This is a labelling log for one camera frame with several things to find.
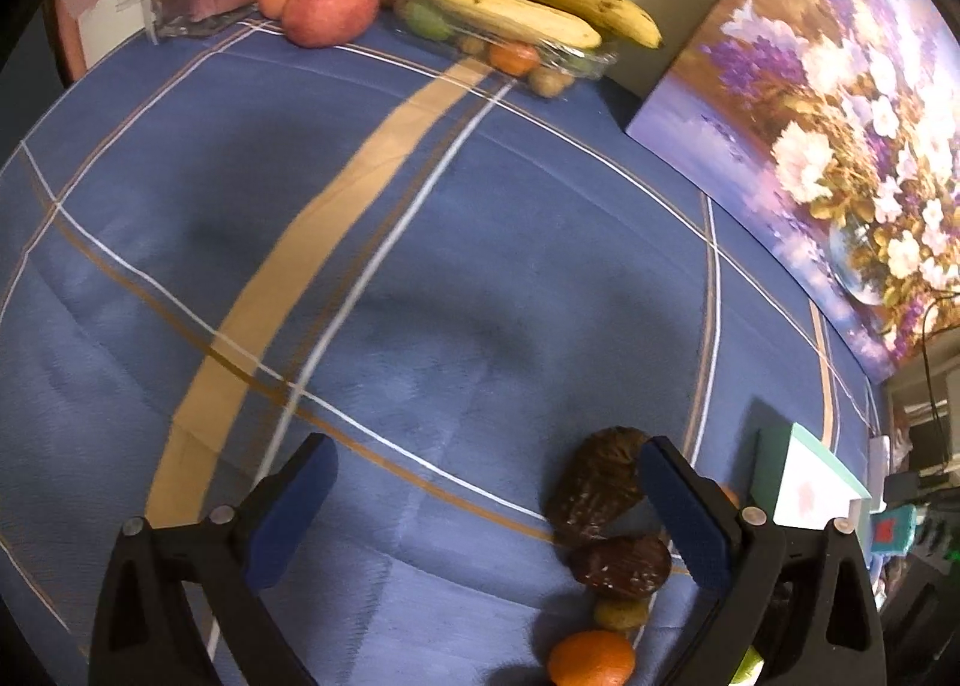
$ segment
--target painting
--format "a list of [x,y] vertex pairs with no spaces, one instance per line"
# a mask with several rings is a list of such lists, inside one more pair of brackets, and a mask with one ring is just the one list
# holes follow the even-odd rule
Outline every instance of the painting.
[[930,0],[720,0],[627,132],[740,221],[874,381],[960,322],[960,46]]

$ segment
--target metal screw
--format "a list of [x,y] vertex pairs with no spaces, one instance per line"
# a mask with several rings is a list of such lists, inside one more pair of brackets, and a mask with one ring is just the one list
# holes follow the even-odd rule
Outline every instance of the metal screw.
[[139,516],[128,518],[126,521],[123,521],[121,531],[123,531],[125,537],[133,537],[141,533],[141,531],[143,531],[143,519]]
[[744,507],[740,517],[750,523],[750,526],[763,526],[767,523],[767,514],[759,507]]
[[853,521],[849,518],[834,518],[833,528],[841,534],[853,534],[856,531],[856,526],[853,526]]
[[230,523],[233,520],[235,513],[233,508],[229,504],[221,504],[219,507],[214,507],[210,512],[210,520],[213,523],[217,523],[218,526],[224,525],[224,523]]

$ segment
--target plastic container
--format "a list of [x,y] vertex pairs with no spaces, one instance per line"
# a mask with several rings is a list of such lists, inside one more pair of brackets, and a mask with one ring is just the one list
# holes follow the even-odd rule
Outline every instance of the plastic container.
[[453,55],[469,55],[494,69],[522,77],[535,95],[563,95],[577,79],[600,79],[616,63],[613,41],[578,50],[552,41],[507,18],[491,18],[448,0],[394,0],[400,30]]

